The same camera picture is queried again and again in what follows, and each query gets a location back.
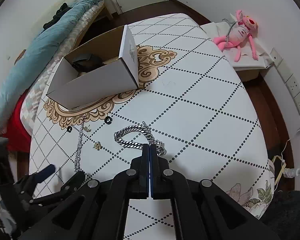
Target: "floral pattern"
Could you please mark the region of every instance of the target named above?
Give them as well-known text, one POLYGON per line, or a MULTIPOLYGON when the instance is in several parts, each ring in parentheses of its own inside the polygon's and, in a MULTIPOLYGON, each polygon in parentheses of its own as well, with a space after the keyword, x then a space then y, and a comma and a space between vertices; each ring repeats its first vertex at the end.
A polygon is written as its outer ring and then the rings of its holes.
POLYGON ((251 198, 253 195, 252 187, 246 193, 241 194, 241 184, 237 183, 226 193, 249 211, 249 213, 260 219, 273 198, 271 184, 269 185, 266 180, 266 188, 258 188, 257 192, 258 198, 251 198))

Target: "open white box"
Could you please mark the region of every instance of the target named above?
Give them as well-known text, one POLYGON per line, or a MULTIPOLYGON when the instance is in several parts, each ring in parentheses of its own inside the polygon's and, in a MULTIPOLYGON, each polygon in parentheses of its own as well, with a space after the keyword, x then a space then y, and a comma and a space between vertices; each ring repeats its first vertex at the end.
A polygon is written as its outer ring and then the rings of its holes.
POLYGON ((137 47, 127 25, 93 38, 64 56, 47 96, 67 109, 138 88, 137 47), (78 77, 72 67, 80 54, 91 53, 106 64, 78 77))

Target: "patterned bed sheet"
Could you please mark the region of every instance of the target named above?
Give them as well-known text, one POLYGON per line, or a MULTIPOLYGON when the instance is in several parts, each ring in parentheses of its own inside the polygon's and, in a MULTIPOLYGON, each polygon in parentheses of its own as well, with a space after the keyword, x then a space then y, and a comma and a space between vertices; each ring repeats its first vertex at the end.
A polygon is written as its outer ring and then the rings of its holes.
MULTIPOLYGON (((84 131, 82 141, 85 182, 112 179, 130 167, 141 151, 122 148, 114 142, 113 133, 145 121, 155 139, 165 143, 163 157, 171 169, 195 181, 210 179, 260 218, 273 197, 273 168, 257 114, 236 72, 185 14, 155 17, 129 27, 138 44, 140 89, 73 112, 43 93, 29 172, 50 163, 57 171, 37 186, 35 197, 58 191, 74 174, 74 154, 85 115, 91 128, 91 132, 84 131), (111 125, 104 123, 108 115, 113 118, 111 125), (69 125, 71 133, 66 132, 69 125), (99 151, 94 148, 97 141, 103 147, 99 151)), ((124 139, 147 143, 138 133, 124 139)), ((130 200, 125 239, 175 239, 173 227, 169 200, 130 200)))
POLYGON ((21 123, 28 132, 28 134, 32 134, 35 115, 38 110, 42 92, 46 87, 48 78, 50 77, 53 68, 62 59, 63 56, 65 56, 72 50, 77 40, 77 37, 89 24, 91 19, 93 19, 93 17, 101 11, 104 2, 104 0, 100 1, 97 5, 92 6, 82 15, 82 17, 79 19, 69 36, 60 44, 53 58, 48 62, 45 69, 41 72, 41 74, 37 77, 33 85, 30 87, 22 103, 20 111, 21 123))

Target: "folded blanket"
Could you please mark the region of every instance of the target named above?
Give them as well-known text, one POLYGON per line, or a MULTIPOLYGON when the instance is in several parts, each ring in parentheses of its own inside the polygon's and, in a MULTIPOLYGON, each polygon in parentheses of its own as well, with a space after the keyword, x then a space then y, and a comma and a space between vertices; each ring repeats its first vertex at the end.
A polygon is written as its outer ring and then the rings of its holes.
POLYGON ((81 16, 100 0, 81 0, 52 27, 33 40, 24 56, 11 69, 0 89, 0 133, 7 124, 15 105, 46 64, 60 43, 68 36, 81 16))

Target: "silver chain bracelet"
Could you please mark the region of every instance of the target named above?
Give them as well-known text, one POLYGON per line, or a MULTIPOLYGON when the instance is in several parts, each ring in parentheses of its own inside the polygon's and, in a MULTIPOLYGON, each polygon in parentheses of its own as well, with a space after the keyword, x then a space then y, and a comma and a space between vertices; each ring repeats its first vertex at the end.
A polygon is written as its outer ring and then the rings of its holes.
POLYGON ((83 128, 84 128, 84 120, 87 118, 85 115, 82 117, 82 124, 79 130, 79 140, 77 145, 77 150, 75 151, 75 159, 74 159, 74 172, 77 172, 80 170, 80 155, 81 155, 81 149, 82 149, 82 137, 83 137, 83 128))
POLYGON ((118 132, 114 133, 114 140, 119 143, 124 148, 133 148, 133 149, 140 149, 142 150, 143 143, 125 141, 122 137, 131 132, 140 132, 142 133, 146 139, 148 140, 149 144, 155 144, 157 146, 157 155, 164 155, 166 154, 166 149, 164 148, 164 143, 156 140, 151 133, 151 129, 149 126, 146 125, 145 122, 142 122, 142 125, 130 125, 121 129, 118 132))

